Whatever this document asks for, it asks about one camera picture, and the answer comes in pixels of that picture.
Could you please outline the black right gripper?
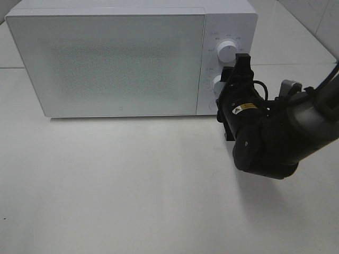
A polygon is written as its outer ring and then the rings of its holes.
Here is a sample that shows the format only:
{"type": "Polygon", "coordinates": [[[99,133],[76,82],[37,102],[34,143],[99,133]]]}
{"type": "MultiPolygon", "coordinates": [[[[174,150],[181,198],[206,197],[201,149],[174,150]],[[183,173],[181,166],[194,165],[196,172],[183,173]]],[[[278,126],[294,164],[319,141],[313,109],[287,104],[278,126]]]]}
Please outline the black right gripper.
{"type": "Polygon", "coordinates": [[[222,69],[221,82],[225,85],[216,100],[217,121],[223,124],[227,141],[262,141],[267,86],[253,78],[247,53],[237,53],[234,67],[222,69]]]}

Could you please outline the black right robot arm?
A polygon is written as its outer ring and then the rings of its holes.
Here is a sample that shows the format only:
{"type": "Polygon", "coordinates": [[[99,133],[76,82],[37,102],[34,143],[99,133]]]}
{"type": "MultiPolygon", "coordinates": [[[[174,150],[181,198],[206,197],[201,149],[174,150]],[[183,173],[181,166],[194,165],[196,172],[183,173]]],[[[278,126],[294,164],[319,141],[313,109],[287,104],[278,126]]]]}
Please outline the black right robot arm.
{"type": "Polygon", "coordinates": [[[255,89],[251,58],[236,55],[224,67],[217,104],[217,121],[234,142],[238,170],[274,179],[291,176],[299,162],[338,139],[338,68],[317,87],[284,80],[270,100],[255,89]]]}

